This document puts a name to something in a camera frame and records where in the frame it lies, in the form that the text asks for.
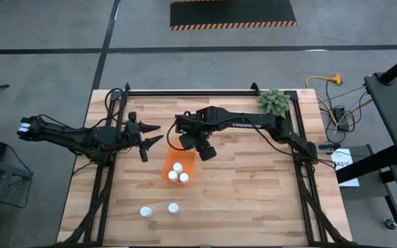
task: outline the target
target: black robotic arm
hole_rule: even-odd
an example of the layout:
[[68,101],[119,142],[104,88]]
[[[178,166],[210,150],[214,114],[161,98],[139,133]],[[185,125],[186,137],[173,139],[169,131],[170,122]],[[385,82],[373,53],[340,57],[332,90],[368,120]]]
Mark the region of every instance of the black robotic arm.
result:
[[85,154],[94,163],[105,162],[107,156],[122,149],[139,147],[143,162],[148,161],[146,151],[163,135],[141,138],[141,132],[151,132],[160,128],[158,125],[146,125],[136,121],[136,112],[128,114],[122,132],[115,127],[81,127],[71,128],[67,125],[50,123],[41,115],[22,118],[18,129],[19,138],[25,141],[48,141],[68,148],[71,152]]
[[289,144],[306,163],[314,164],[318,160],[315,144],[295,134],[288,120],[272,114],[228,112],[222,107],[211,106],[195,114],[176,115],[175,126],[176,133],[182,134],[179,139],[184,149],[195,148],[202,161],[216,156],[215,149],[207,141],[212,132],[228,127],[266,130],[276,142]]

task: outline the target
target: wooden table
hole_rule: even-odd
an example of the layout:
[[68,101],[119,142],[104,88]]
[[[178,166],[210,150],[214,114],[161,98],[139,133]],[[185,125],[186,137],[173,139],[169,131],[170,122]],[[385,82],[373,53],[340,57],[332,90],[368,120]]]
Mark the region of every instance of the wooden table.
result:
[[[297,91],[307,139],[325,142],[315,91]],[[103,100],[107,92],[93,92],[86,126],[106,116]],[[210,105],[233,112],[258,111],[253,96],[128,97],[125,110],[137,112],[138,119],[147,124],[161,125],[160,130],[143,135],[147,138],[166,135],[175,114]],[[172,132],[170,139],[176,137]],[[279,149],[290,151],[288,145],[269,139]],[[147,163],[141,162],[137,148],[118,154],[104,245],[307,245],[292,157],[273,150],[255,130],[215,132],[210,143],[217,156],[206,162],[197,156],[188,186],[161,180],[168,148],[165,139],[150,149]],[[87,162],[87,158],[78,158],[75,169]],[[321,207],[339,232],[351,240],[335,173],[324,164],[315,167]],[[95,165],[89,166],[72,178],[58,241],[65,240],[87,213],[95,171]],[[168,212],[170,203],[179,205],[178,214]],[[143,206],[154,210],[153,217],[140,217]],[[313,213],[311,219],[319,240]],[[95,221],[92,238],[96,233]]]

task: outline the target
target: power strip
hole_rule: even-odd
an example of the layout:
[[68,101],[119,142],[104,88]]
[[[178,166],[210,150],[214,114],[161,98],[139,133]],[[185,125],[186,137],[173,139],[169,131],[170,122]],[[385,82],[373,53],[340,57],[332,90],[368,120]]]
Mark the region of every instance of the power strip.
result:
[[349,131],[349,122],[346,118],[343,118],[345,115],[344,107],[335,107],[333,109],[333,114],[336,122],[341,121],[341,124],[337,127],[338,130]]

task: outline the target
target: concrete floor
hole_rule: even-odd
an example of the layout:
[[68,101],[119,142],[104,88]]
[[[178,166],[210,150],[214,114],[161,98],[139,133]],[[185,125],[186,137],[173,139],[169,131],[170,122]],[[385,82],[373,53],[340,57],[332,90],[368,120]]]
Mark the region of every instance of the concrete floor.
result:
[[[297,28],[169,31],[169,1],[124,0],[116,17],[112,48],[197,45],[397,45],[395,0],[291,0]],[[0,1],[0,49],[100,48],[113,0]],[[21,117],[48,114],[81,126],[93,84],[98,54],[0,55],[0,141],[15,147],[34,171],[25,209],[3,207],[0,247],[50,245],[57,236],[75,157],[48,143],[17,138]],[[312,75],[341,73],[344,84],[330,95],[359,87],[363,77],[397,62],[397,50],[329,52],[222,52],[109,54],[100,88],[300,88]],[[325,83],[312,81],[325,97]],[[334,100],[350,106],[362,92]],[[391,139],[373,104],[348,134],[344,146],[371,144],[374,151]],[[7,161],[17,164],[8,154]],[[391,187],[397,199],[396,187]],[[25,187],[8,200],[22,203]],[[386,229],[389,210],[383,198],[344,198],[354,241],[397,247],[397,229]]]

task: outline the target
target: white device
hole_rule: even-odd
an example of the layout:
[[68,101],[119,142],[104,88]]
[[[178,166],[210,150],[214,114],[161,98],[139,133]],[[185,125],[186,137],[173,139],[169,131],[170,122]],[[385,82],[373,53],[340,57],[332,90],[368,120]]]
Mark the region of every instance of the white device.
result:
[[141,216],[144,218],[149,218],[152,216],[152,209],[149,207],[142,207],[141,208]]
[[183,171],[183,166],[182,166],[182,164],[180,164],[179,162],[177,162],[177,163],[175,163],[175,164],[172,166],[172,169],[173,169],[175,172],[177,172],[178,174],[181,174],[182,171]]
[[187,183],[190,180],[190,177],[186,173],[180,174],[180,182]]
[[171,204],[168,206],[168,211],[169,211],[171,214],[177,214],[177,213],[179,212],[179,206],[178,206],[176,203],[171,203]]
[[170,173],[168,173],[168,178],[170,180],[177,180],[177,178],[179,178],[179,175],[175,171],[170,171]]

